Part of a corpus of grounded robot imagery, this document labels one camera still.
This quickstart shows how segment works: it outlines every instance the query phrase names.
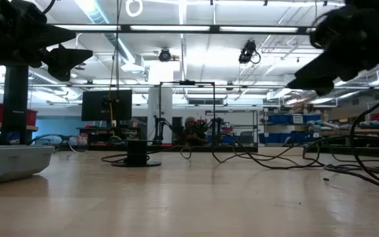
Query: plastic tray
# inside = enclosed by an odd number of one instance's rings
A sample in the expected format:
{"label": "plastic tray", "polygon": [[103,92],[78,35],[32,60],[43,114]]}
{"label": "plastic tray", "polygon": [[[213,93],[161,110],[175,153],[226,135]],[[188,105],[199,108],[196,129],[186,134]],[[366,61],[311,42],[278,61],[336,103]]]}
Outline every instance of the plastic tray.
{"label": "plastic tray", "polygon": [[0,145],[0,182],[26,178],[49,166],[54,147]]}

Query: power cord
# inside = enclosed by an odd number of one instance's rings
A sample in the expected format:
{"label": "power cord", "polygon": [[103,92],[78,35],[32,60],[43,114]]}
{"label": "power cord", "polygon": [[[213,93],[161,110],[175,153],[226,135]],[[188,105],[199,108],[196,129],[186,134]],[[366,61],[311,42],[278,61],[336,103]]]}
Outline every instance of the power cord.
{"label": "power cord", "polygon": [[55,4],[55,1],[56,1],[56,0],[51,0],[51,2],[49,3],[49,5],[46,7],[45,10],[43,10],[42,13],[43,13],[43,14],[48,13],[48,12],[52,9],[53,5]]}

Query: blue storage bin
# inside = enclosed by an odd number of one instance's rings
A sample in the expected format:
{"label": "blue storage bin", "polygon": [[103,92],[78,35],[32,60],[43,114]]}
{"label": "blue storage bin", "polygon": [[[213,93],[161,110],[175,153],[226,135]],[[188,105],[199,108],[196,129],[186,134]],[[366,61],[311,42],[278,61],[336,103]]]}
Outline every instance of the blue storage bin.
{"label": "blue storage bin", "polygon": [[290,115],[270,115],[268,116],[267,122],[271,122],[274,124],[283,124],[289,123]]}
{"label": "blue storage bin", "polygon": [[[258,135],[260,143],[266,144],[266,137],[264,134]],[[268,134],[267,143],[279,143],[280,134]]]}
{"label": "blue storage bin", "polygon": [[321,119],[321,115],[303,115],[303,122],[307,123],[308,121],[317,121]]}
{"label": "blue storage bin", "polygon": [[231,137],[228,137],[228,136],[223,136],[222,137],[222,143],[224,144],[234,144],[235,141],[231,138]]}

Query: table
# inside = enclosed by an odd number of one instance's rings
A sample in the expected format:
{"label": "table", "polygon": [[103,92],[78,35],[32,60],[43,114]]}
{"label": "table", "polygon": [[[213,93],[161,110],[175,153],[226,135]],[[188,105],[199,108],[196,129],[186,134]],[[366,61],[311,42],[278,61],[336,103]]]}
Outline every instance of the table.
{"label": "table", "polygon": [[39,175],[0,184],[0,236],[379,236],[379,187],[359,178],[218,165],[210,153],[158,153],[163,165],[142,169],[100,162],[112,154],[56,153]]}

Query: ceiling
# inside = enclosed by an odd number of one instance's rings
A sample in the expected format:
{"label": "ceiling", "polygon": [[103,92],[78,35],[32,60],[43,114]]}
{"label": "ceiling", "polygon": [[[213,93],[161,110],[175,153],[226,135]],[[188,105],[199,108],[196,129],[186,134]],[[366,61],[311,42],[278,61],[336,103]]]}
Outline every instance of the ceiling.
{"label": "ceiling", "polygon": [[[41,10],[50,0],[31,1]],[[269,26],[310,26],[314,19],[342,5],[343,1],[272,1],[267,6],[264,1],[214,1],[209,0],[143,0],[140,15],[131,17],[127,13],[126,1],[119,1],[120,24],[221,24],[221,25],[269,25]],[[51,24],[92,24],[83,8],[88,4],[99,6],[108,23],[116,23],[115,0],[60,0],[47,13]],[[131,3],[129,10],[138,10],[138,3]],[[310,46],[308,36],[282,35],[226,35],[226,34],[120,34],[120,40],[133,54],[141,55],[149,69],[159,64],[158,52],[169,48],[173,55],[184,60],[185,79],[225,85],[232,81],[235,85],[281,85],[293,80],[293,74],[303,65],[317,57],[321,51]],[[240,65],[238,57],[247,40],[255,40],[261,45],[261,62],[257,65]],[[93,57],[86,61],[85,70],[73,70],[71,84],[109,84],[113,71],[112,55],[114,46],[103,34],[80,34],[78,40],[63,43],[67,48],[91,49]],[[174,68],[173,80],[181,80],[180,62],[169,62]],[[121,84],[147,84],[146,76],[120,70]],[[147,93],[147,88],[134,89],[135,93]],[[268,89],[252,89],[251,93],[266,94]],[[188,90],[188,93],[212,93],[211,90]]]}

